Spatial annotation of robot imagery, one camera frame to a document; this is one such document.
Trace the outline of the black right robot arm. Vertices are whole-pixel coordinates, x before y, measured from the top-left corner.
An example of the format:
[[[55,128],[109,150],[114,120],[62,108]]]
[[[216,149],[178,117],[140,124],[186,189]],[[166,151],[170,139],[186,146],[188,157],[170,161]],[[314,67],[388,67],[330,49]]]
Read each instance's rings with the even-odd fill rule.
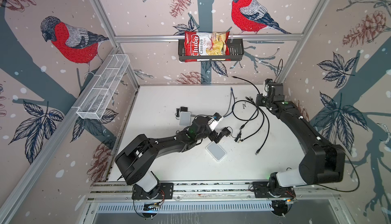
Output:
[[[281,120],[296,136],[304,152],[297,168],[270,175],[270,192],[274,194],[293,186],[341,182],[345,168],[343,148],[330,143],[304,119],[293,102],[285,101],[281,83],[270,81],[265,87],[267,94],[257,95],[256,106],[266,108]]]

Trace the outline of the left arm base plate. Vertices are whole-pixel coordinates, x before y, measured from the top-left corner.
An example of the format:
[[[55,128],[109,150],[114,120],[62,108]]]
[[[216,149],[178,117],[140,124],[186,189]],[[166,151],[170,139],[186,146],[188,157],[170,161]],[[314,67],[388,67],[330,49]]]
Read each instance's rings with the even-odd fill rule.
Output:
[[[135,184],[132,190],[133,200],[171,200],[173,198],[173,183],[158,183],[152,190],[144,191]]]

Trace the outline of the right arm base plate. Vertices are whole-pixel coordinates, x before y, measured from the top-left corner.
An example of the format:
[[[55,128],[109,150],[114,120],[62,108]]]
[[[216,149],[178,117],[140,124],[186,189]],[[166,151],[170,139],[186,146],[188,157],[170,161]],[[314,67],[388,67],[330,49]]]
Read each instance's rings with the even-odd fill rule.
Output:
[[[268,181],[253,182],[249,188],[254,193],[255,198],[296,198],[293,187],[281,187],[277,183],[269,183]]]

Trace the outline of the black adapter with cord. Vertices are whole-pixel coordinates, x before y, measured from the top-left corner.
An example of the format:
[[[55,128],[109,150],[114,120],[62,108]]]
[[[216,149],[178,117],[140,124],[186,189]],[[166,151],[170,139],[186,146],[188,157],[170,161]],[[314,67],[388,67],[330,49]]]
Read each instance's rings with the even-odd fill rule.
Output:
[[[180,108],[176,109],[175,117],[176,117],[177,120],[180,119],[181,112],[188,112],[188,107],[181,106]]]

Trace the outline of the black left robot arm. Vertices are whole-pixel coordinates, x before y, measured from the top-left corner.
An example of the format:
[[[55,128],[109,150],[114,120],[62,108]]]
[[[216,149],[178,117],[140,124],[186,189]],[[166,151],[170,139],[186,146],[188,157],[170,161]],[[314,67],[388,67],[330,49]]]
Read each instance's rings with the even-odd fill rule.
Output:
[[[221,132],[215,128],[223,117],[215,113],[213,116],[196,116],[191,125],[175,135],[164,138],[148,138],[145,134],[133,139],[115,158],[115,164],[127,185],[136,185],[145,192],[160,191],[159,179],[149,170],[158,157],[183,153],[209,139],[217,144],[223,137],[232,132],[226,127]]]

